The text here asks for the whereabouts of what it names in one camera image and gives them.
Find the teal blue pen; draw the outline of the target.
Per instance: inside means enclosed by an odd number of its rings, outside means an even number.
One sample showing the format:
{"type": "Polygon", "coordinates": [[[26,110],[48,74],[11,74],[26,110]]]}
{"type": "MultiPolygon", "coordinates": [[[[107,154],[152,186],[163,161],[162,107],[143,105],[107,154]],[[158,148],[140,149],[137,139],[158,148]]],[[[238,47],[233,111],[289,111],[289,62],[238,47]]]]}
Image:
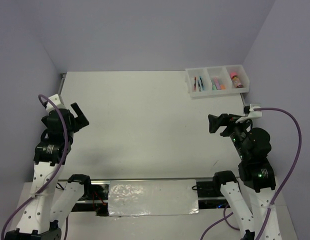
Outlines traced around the teal blue pen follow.
{"type": "Polygon", "coordinates": [[[205,86],[204,86],[203,79],[202,79],[201,76],[199,76],[199,84],[201,86],[201,91],[204,91],[205,90],[205,86]]]}

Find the dark blue pen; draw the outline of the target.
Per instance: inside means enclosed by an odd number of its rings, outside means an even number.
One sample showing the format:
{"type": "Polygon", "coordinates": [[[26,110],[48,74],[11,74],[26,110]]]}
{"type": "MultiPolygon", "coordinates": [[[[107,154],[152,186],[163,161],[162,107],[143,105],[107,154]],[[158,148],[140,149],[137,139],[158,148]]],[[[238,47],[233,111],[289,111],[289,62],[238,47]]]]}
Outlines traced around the dark blue pen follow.
{"type": "Polygon", "coordinates": [[[201,88],[201,84],[200,84],[200,80],[197,80],[197,86],[198,86],[198,91],[201,92],[202,88],[201,88]]]}

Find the purple highlighter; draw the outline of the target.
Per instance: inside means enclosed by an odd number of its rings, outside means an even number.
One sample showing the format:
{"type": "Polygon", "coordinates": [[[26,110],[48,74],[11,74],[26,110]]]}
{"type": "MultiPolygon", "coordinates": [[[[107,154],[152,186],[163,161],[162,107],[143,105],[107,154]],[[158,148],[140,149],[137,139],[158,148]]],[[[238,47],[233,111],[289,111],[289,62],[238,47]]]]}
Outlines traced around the purple highlighter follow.
{"type": "Polygon", "coordinates": [[[215,85],[216,85],[216,87],[217,87],[217,90],[220,90],[220,89],[221,89],[221,87],[220,87],[220,83],[219,83],[218,78],[217,78],[217,77],[215,77],[213,80],[214,80],[214,83],[215,83],[215,85]]]}

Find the pink-capped clear tube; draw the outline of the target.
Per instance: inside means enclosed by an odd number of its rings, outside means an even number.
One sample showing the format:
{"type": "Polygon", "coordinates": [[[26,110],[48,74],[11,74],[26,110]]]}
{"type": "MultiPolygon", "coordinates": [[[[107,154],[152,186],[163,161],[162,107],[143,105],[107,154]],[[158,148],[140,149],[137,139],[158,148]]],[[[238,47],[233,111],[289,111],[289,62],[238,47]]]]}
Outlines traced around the pink-capped clear tube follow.
{"type": "Polygon", "coordinates": [[[233,83],[233,86],[236,89],[241,89],[241,88],[244,87],[244,85],[242,84],[242,82],[241,82],[241,80],[240,80],[240,78],[239,78],[239,76],[238,76],[238,74],[236,72],[231,72],[229,74],[229,76],[230,76],[230,79],[231,79],[231,81],[233,83]]]}

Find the red pen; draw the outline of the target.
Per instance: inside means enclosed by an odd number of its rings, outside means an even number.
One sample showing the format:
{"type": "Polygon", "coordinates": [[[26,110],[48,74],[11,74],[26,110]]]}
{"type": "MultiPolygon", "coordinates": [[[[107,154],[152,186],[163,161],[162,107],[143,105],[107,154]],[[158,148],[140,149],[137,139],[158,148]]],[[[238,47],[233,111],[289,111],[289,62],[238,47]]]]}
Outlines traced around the red pen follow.
{"type": "Polygon", "coordinates": [[[196,76],[193,78],[193,91],[194,92],[197,91],[197,77],[196,76]]]}

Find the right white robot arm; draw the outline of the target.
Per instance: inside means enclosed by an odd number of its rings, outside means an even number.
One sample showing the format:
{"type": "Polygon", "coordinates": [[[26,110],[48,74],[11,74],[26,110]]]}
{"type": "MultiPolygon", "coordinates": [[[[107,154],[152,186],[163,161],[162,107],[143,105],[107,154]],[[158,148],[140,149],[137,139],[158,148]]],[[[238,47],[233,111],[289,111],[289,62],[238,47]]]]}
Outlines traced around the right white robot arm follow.
{"type": "Polygon", "coordinates": [[[240,158],[239,178],[231,170],[216,172],[212,190],[224,196],[239,226],[243,240],[283,239],[275,207],[279,195],[275,172],[267,159],[271,151],[269,133],[253,127],[248,117],[223,113],[208,115],[209,133],[224,127],[240,158]]]}

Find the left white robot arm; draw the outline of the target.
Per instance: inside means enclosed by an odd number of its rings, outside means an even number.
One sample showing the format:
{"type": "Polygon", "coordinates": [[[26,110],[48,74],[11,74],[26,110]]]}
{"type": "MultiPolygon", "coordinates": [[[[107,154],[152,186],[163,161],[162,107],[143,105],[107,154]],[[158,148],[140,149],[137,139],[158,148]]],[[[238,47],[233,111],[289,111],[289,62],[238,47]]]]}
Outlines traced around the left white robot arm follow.
{"type": "Polygon", "coordinates": [[[77,103],[70,106],[74,116],[62,103],[45,104],[47,115],[41,121],[45,130],[35,148],[34,176],[29,198],[8,218],[23,211],[16,228],[1,232],[2,240],[60,240],[62,225],[79,199],[92,196],[91,179],[85,174],[73,174],[60,197],[53,201],[66,156],[71,151],[74,134],[89,125],[77,103]]]}

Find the clear three-compartment organizer tray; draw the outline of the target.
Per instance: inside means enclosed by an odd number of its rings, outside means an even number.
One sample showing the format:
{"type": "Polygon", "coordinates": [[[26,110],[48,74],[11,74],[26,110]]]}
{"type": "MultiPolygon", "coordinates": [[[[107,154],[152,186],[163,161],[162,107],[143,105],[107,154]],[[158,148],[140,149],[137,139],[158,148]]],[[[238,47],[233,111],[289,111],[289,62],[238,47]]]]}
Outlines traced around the clear three-compartment organizer tray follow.
{"type": "Polygon", "coordinates": [[[187,68],[185,82],[191,99],[245,94],[250,90],[250,80],[241,64],[187,68]]]}

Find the silver foil sheet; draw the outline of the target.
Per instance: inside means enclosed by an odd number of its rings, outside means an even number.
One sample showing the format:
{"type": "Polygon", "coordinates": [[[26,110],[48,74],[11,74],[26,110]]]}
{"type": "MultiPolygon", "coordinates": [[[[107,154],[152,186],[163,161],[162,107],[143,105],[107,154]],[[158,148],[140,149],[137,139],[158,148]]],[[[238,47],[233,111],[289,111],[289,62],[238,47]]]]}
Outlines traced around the silver foil sheet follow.
{"type": "Polygon", "coordinates": [[[108,214],[116,217],[180,216],[199,212],[196,181],[112,181],[108,190],[108,214]]]}

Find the aluminium rail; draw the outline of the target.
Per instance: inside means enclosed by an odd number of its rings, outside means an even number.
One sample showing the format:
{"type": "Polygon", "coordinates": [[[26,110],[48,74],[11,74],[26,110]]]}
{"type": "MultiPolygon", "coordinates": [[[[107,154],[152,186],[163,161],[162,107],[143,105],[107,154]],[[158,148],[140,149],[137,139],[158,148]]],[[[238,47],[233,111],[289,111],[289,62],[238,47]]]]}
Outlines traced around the aluminium rail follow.
{"type": "Polygon", "coordinates": [[[111,181],[179,181],[179,180],[195,180],[195,181],[211,181],[212,176],[209,177],[169,177],[169,178],[105,178],[105,179],[91,179],[92,183],[108,183],[111,181]]]}

